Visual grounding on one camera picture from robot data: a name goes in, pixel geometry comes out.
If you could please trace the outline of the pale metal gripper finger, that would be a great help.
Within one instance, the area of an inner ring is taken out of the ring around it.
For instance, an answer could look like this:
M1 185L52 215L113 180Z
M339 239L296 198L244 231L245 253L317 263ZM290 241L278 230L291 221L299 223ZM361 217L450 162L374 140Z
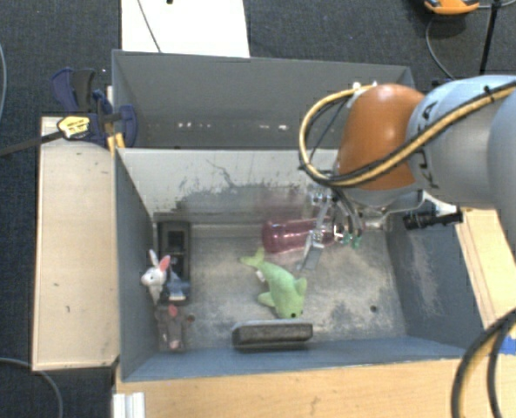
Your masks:
M323 232L325 218L331 207L331 198L329 196L323 196L317 201L318 212L315 220L315 226L313 231L315 233Z
M324 250L322 232L311 231L305 242L304 256L299 265L300 271L313 271L317 268Z

